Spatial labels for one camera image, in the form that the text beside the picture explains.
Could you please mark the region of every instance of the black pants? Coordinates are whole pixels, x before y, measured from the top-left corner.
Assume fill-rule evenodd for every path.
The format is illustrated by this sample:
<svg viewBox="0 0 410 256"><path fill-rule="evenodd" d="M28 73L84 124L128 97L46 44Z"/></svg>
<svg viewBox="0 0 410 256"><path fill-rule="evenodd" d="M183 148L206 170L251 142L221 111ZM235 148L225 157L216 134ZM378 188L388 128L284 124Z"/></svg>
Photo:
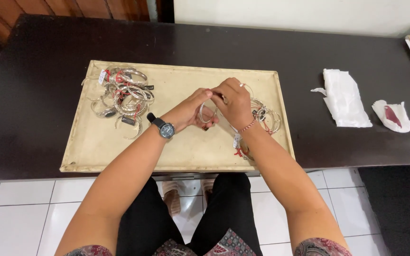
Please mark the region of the black pants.
<svg viewBox="0 0 410 256"><path fill-rule="evenodd" d="M202 256L231 228L257 255L262 255L250 189L246 174L219 174L206 212L186 246ZM185 244L159 195L155 180L150 178L121 218L116 255L152 255L169 239Z"/></svg>

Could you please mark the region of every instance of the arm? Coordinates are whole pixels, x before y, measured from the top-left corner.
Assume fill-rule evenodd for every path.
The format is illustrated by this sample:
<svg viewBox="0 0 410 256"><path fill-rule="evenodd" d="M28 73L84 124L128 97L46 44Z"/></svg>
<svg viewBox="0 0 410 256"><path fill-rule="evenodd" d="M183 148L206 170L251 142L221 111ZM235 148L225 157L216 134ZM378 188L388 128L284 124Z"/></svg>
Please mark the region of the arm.
<svg viewBox="0 0 410 256"><path fill-rule="evenodd" d="M237 130L254 119L249 93L239 84L236 78L228 78L212 89L227 98L227 104L218 96L212 100ZM288 152L258 122L241 136L251 149L266 184L286 210L293 250L305 239L314 237L330 239L349 249L314 183Z"/></svg>
<svg viewBox="0 0 410 256"><path fill-rule="evenodd" d="M202 126L198 107L210 97L210 91L198 89L161 118L172 123L176 133L191 124ZM203 114L209 119L213 112L204 108ZM151 125L102 171L65 230L55 256L87 245L107 247L115 255L121 216L150 178L166 142Z"/></svg>

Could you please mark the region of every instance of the watch face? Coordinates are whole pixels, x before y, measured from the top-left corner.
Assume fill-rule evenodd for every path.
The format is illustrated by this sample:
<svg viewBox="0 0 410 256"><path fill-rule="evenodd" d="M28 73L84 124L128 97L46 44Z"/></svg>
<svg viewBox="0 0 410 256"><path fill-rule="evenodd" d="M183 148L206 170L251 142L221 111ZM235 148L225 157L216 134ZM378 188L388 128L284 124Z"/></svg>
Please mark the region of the watch face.
<svg viewBox="0 0 410 256"><path fill-rule="evenodd" d="M171 138L175 134L174 126L171 123L166 123L160 130L161 136Z"/></svg>

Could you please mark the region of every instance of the person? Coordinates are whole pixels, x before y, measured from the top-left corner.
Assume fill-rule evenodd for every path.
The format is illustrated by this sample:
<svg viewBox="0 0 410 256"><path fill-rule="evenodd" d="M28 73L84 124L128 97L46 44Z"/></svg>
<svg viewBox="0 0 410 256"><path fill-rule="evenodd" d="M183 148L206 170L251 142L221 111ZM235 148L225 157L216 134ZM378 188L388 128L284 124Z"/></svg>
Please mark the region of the person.
<svg viewBox="0 0 410 256"><path fill-rule="evenodd" d="M197 117L200 105L208 99L235 129L247 128L240 132L241 137L286 210L293 254L350 256L337 222L309 176L259 122L253 122L250 95L236 78L213 89L196 90L161 119L173 124L175 133L189 125L209 128L219 122L217 117L206 125ZM208 108L203 114L207 120L213 116ZM65 230L55 256L262 255L251 184L242 173L217 176L191 242L184 244L169 215L172 210L151 178L167 141L160 129L151 125L100 173Z"/></svg>

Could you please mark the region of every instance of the white wall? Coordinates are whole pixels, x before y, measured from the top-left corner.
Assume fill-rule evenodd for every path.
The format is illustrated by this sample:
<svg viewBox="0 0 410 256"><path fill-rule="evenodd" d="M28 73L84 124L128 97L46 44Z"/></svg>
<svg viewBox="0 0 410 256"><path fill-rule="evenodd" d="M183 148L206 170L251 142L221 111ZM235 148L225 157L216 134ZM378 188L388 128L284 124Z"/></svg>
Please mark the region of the white wall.
<svg viewBox="0 0 410 256"><path fill-rule="evenodd" d="M174 0L175 22L401 37L410 0Z"/></svg>

